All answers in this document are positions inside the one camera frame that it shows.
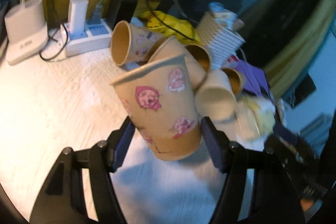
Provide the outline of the brown cartoon paper cup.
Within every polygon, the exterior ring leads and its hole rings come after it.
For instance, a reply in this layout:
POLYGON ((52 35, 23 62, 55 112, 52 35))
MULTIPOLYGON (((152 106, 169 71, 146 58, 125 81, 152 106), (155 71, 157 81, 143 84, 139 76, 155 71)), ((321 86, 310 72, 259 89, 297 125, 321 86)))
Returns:
POLYGON ((123 73, 111 85, 157 158, 181 160, 198 149, 201 128, 184 54, 123 73))

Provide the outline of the white paper cup lying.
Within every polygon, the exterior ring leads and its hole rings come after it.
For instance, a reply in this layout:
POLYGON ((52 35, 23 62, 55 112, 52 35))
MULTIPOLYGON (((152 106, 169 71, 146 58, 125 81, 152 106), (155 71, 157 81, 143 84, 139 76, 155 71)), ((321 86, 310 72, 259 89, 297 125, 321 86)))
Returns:
POLYGON ((228 76, 219 69, 211 71, 195 94, 195 104, 201 117, 213 121, 230 119, 237 102, 228 76))

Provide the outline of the brown paper cup lying right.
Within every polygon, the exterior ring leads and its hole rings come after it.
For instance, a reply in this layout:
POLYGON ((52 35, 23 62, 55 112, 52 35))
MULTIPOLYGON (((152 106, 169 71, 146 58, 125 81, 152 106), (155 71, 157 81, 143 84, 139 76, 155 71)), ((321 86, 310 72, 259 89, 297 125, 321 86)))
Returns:
POLYGON ((233 94, 238 96, 244 89, 245 76, 232 68, 222 68, 222 71, 228 77, 233 94))

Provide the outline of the brown paper cup lying back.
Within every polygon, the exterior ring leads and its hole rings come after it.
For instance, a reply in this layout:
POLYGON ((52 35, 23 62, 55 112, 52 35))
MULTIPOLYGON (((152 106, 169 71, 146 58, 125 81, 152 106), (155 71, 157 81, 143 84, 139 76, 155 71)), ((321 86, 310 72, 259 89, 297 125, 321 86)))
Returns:
POLYGON ((194 57, 199 65, 208 73, 211 69, 212 56, 210 51, 198 44, 188 44, 185 49, 194 57))

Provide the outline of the brown paper cup lying left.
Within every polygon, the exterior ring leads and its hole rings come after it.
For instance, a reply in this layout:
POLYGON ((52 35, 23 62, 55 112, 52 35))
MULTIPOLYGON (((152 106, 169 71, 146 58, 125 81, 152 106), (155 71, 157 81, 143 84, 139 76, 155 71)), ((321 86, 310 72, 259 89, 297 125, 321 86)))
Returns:
POLYGON ((165 39, 165 36, 159 32, 120 21, 112 32, 112 59, 118 66, 148 61, 151 51, 160 39, 165 39))

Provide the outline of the yellow tissue pack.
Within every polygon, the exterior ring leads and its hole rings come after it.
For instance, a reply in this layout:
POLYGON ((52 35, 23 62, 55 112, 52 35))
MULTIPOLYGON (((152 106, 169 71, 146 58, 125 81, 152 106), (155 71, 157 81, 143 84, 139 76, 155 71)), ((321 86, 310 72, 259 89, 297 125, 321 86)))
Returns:
POLYGON ((238 99, 236 120, 238 135, 243 141, 253 141, 273 132, 276 107, 264 97, 242 96, 238 99))

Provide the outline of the yellow curtain right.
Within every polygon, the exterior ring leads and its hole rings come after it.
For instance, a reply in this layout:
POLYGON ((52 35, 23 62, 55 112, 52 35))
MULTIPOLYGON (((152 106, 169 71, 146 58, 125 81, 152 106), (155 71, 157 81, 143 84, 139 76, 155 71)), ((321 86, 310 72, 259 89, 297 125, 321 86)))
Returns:
POLYGON ((282 97, 313 60, 335 13, 335 0, 319 0, 311 16, 264 71, 275 98, 282 97))

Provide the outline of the white textured tablecloth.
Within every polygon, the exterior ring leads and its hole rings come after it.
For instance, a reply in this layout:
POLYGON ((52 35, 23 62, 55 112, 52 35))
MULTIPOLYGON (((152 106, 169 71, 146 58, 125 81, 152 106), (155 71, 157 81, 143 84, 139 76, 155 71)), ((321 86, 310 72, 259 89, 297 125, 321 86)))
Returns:
MULTIPOLYGON (((119 73, 107 49, 50 63, 1 61, 1 184, 24 217, 63 148, 90 148, 123 123, 110 86, 119 73)), ((204 144, 167 162, 135 133, 112 183, 129 223, 208 223, 225 178, 204 144)))

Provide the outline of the purple cloth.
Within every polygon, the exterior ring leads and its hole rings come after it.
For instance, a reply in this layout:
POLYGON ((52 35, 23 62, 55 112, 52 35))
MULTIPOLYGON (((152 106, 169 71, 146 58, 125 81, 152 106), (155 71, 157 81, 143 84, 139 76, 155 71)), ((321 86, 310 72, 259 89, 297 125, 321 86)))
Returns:
POLYGON ((245 61, 238 60, 235 70, 240 72, 245 77, 243 90, 256 96, 270 97, 270 88, 265 75, 265 72, 248 64, 245 61))

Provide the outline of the white perforated basket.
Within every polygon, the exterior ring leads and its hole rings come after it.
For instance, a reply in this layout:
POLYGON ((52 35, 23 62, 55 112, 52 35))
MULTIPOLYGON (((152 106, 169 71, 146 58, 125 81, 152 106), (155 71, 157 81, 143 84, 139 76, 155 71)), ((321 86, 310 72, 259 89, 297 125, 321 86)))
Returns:
POLYGON ((211 2, 197 25, 201 43, 212 54, 212 69, 221 68, 245 42, 238 34, 241 22, 237 14, 227 10, 219 2, 211 2))

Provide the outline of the white desk lamp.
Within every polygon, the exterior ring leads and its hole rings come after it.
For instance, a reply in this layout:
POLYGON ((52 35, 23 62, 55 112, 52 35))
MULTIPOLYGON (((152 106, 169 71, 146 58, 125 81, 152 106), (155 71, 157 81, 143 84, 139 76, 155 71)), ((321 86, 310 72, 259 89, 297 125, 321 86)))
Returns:
POLYGON ((48 42, 43 0, 21 0, 5 15, 6 61, 16 65, 39 53, 48 42))

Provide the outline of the white power strip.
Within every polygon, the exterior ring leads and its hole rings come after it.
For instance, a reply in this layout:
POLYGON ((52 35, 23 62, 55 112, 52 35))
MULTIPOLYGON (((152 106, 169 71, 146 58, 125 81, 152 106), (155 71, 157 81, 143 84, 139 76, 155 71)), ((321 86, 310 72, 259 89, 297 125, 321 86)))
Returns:
POLYGON ((65 46, 65 56, 72 57, 83 53, 101 50, 110 47, 112 30, 104 19, 99 24, 84 24, 81 34, 71 34, 68 23, 60 26, 61 45, 65 46))

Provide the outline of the yellow snack bag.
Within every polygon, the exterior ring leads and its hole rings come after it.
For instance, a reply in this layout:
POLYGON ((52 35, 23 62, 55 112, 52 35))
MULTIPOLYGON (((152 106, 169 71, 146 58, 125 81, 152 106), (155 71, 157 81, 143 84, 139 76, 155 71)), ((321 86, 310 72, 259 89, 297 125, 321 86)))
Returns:
POLYGON ((176 36, 183 45, 202 45, 196 29, 187 20, 178 19, 161 11, 146 11, 139 16, 139 19, 144 22, 147 29, 159 32, 166 38, 176 36))

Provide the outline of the white charger plug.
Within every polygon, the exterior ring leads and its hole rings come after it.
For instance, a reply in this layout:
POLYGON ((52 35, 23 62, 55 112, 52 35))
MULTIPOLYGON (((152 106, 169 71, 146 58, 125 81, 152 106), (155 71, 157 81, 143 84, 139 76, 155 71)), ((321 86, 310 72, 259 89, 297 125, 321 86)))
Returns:
POLYGON ((84 31, 88 3, 88 0, 70 0, 68 7, 68 25, 71 34, 77 35, 84 31))

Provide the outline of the black power adapter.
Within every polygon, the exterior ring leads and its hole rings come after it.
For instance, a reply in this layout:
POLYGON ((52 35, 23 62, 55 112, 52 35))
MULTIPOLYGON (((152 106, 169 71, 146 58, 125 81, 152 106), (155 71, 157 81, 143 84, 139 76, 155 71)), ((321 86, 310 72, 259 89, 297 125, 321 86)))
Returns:
POLYGON ((106 24, 113 30, 120 21, 130 23, 137 4, 138 0, 110 0, 105 19, 106 24))

